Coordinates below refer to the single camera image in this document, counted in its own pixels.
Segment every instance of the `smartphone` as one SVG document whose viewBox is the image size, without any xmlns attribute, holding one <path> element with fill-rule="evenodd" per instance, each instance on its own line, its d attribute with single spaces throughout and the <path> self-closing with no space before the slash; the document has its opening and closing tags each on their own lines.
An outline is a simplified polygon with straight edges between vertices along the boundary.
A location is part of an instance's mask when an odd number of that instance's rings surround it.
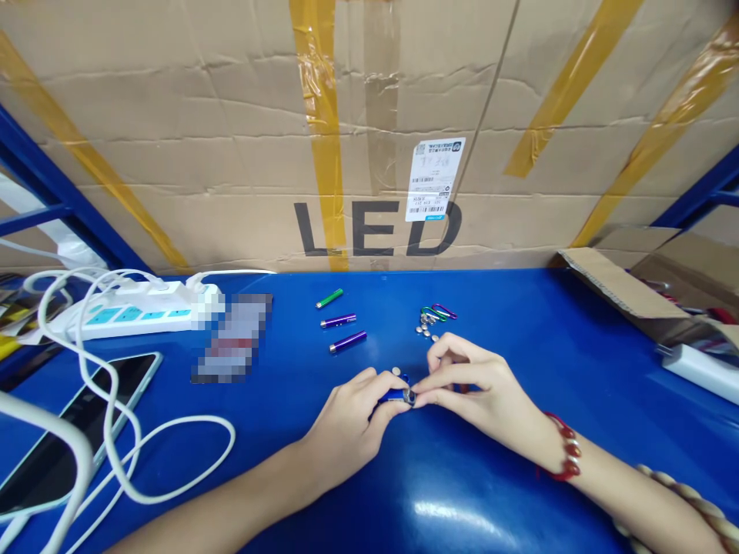
<svg viewBox="0 0 739 554">
<path fill-rule="evenodd" d="M 118 400 L 133 410 L 151 381 L 162 355 L 159 352 L 112 360 L 118 371 Z M 103 390 L 110 390 L 110 375 L 98 367 L 92 380 Z M 95 471 L 105 459 L 102 427 L 108 403 L 86 385 L 59 415 L 85 433 L 90 441 Z M 113 412 L 113 438 L 125 425 L 121 412 Z M 0 485 L 0 522 L 17 516 L 43 512 L 64 503 L 72 492 L 77 465 L 67 443 L 50 432 L 45 433 Z"/>
</svg>

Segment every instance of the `keychain carabiner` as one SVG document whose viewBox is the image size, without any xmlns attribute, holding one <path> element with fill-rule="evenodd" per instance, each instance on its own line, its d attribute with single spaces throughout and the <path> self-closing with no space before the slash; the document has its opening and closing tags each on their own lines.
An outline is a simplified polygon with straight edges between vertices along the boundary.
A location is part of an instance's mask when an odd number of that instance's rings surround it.
<svg viewBox="0 0 739 554">
<path fill-rule="evenodd" d="M 442 323 L 444 323 L 446 321 L 446 316 L 444 314 L 440 314 L 435 309 L 429 308 L 428 306 L 422 307 L 421 308 L 421 313 L 422 314 L 425 313 L 426 315 L 428 315 L 430 317 L 436 318 L 439 321 L 441 321 Z"/>
<path fill-rule="evenodd" d="M 452 312 L 450 309 L 444 308 L 441 304 L 434 304 L 431 306 L 431 309 L 439 315 L 444 315 L 448 318 L 456 319 L 456 313 Z"/>
</svg>

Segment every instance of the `purple flashlight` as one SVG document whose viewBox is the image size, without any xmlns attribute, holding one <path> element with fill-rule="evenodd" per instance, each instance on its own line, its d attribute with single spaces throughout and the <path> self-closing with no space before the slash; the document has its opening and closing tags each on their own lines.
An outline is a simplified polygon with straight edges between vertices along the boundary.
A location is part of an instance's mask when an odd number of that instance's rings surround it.
<svg viewBox="0 0 739 554">
<path fill-rule="evenodd" d="M 355 335 L 351 335 L 349 337 L 346 337 L 345 339 L 341 339 L 338 342 L 334 342 L 332 345 L 329 345 L 329 352 L 332 354 L 336 354 L 339 350 L 344 350 L 346 347 L 351 346 L 355 342 L 359 342 L 362 339 L 367 338 L 367 331 L 359 331 Z"/>
<path fill-rule="evenodd" d="M 337 325 L 343 325 L 344 323 L 351 323 L 356 321 L 356 314 L 340 315 L 337 318 L 324 319 L 321 321 L 321 327 L 336 327 Z"/>
</svg>

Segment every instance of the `red bead bracelet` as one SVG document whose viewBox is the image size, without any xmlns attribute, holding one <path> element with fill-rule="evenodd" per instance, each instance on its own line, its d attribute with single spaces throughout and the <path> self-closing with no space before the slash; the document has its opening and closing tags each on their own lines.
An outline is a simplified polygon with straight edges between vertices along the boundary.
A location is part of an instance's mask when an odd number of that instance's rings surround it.
<svg viewBox="0 0 739 554">
<path fill-rule="evenodd" d="M 555 481 L 567 481 L 580 474 L 580 462 L 578 458 L 583 455 L 582 450 L 580 450 L 580 443 L 575 439 L 575 431 L 568 427 L 559 417 L 550 412 L 544 412 L 544 415 L 557 424 L 560 435 L 564 437 L 564 451 L 567 454 L 567 459 L 562 462 L 562 473 L 547 473 Z"/>
</svg>

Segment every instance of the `blue workbench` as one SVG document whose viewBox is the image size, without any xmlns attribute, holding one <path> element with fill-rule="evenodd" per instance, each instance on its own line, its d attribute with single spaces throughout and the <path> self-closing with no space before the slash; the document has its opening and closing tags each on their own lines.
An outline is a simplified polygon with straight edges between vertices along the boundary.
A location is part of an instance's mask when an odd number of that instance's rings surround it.
<svg viewBox="0 0 739 554">
<path fill-rule="evenodd" d="M 627 463 L 644 463 L 686 482 L 739 521 L 739 407 L 660 367 L 654 344 L 571 272 L 334 273 L 239 276 L 225 292 L 271 292 L 272 321 L 245 384 L 191 385 L 190 367 L 205 345 L 196 332 L 89 343 L 112 359 L 164 354 L 136 410 L 146 434 L 171 418 L 214 414 L 236 427 L 236 445 L 205 482 L 174 501 L 140 506 L 121 498 L 79 552 L 101 552 L 150 519 L 253 467 L 299 439 L 331 388 L 371 365 L 399 366 L 411 382 L 426 373 L 429 339 L 419 337 L 421 306 L 439 302 L 459 319 L 437 324 L 505 356 L 542 409 Z M 320 312 L 333 290 L 344 295 Z M 358 321 L 323 330 L 320 319 L 356 312 Z M 365 329 L 361 345 L 331 356 L 328 345 Z M 82 381 L 63 352 L 15 394 L 60 411 Z M 0 476 L 38 438 L 31 427 L 2 426 Z M 132 443 L 127 428 L 119 450 Z M 205 423 L 175 427 L 144 448 L 133 482 L 168 492 L 209 466 L 227 443 Z M 107 463 L 99 472 L 109 470 Z M 68 548 L 115 492 L 107 490 L 72 527 Z M 36 516 L 11 552 L 37 552 L 61 509 Z M 393 420 L 377 458 L 314 505 L 278 523 L 246 552 L 626 552 L 610 520 L 567 484 L 436 406 Z"/>
</svg>

